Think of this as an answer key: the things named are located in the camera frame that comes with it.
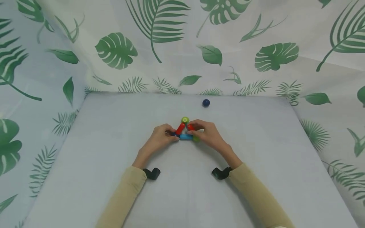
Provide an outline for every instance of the black bracket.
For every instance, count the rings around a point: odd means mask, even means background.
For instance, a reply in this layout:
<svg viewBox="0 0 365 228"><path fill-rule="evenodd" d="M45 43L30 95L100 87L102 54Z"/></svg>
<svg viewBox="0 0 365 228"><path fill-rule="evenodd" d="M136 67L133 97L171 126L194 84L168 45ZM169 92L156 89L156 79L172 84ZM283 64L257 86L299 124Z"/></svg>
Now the black bracket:
<svg viewBox="0 0 365 228"><path fill-rule="evenodd" d="M143 171L145 172L147 179L150 180L156 180L161 173L161 171L158 168L154 168L152 172L148 169L143 169Z"/></svg>
<svg viewBox="0 0 365 228"><path fill-rule="evenodd" d="M215 168L213 169L212 174L218 180L223 180L228 177L230 171L232 171L230 167L225 168L223 171L221 171L219 168Z"/></svg>

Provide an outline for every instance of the right hand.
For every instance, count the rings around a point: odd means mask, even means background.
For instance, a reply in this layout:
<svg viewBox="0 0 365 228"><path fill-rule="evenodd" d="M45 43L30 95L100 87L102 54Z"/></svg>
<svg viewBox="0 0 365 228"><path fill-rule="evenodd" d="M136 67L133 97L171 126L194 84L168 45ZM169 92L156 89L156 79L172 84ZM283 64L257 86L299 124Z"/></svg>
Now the right hand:
<svg viewBox="0 0 365 228"><path fill-rule="evenodd" d="M219 153L222 153L230 148L230 146L223 140L222 136L219 134L214 123L202 120L193 120L189 122L189 124L194 127L195 131L188 131L188 134L198 137L200 140L205 142L205 144L212 147Z"/></svg>

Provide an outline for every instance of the white table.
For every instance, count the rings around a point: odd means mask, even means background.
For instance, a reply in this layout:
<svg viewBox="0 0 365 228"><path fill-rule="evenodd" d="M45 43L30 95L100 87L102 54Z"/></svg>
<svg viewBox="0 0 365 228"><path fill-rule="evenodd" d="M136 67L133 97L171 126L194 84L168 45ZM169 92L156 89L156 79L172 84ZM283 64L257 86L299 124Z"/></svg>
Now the white table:
<svg viewBox="0 0 365 228"><path fill-rule="evenodd" d="M93 227L153 127L177 128L183 116L215 122L296 228L357 227L286 100L108 93L86 99L24 228ZM202 143L174 143L154 167L161 174L147 180L125 228L260 227L229 180L211 175L227 164Z"/></svg>

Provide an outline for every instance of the blue ball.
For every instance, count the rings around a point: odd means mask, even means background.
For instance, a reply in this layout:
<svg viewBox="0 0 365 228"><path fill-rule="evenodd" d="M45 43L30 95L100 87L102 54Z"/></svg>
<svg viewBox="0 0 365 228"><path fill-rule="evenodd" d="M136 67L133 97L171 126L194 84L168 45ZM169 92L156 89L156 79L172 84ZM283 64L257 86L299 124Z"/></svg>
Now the blue ball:
<svg viewBox="0 0 365 228"><path fill-rule="evenodd" d="M204 107L208 107L210 105L210 101L208 100L208 99L205 99L204 101L203 101L203 106Z"/></svg>

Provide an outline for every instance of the blue magnetic stick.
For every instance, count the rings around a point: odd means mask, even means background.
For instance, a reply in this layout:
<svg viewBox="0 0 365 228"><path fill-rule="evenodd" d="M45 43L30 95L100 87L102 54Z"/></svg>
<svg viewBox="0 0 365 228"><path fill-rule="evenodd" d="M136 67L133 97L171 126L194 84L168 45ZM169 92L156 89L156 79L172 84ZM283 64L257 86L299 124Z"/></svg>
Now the blue magnetic stick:
<svg viewBox="0 0 365 228"><path fill-rule="evenodd" d="M181 140L193 140L193 136L192 135L180 135L180 139Z"/></svg>

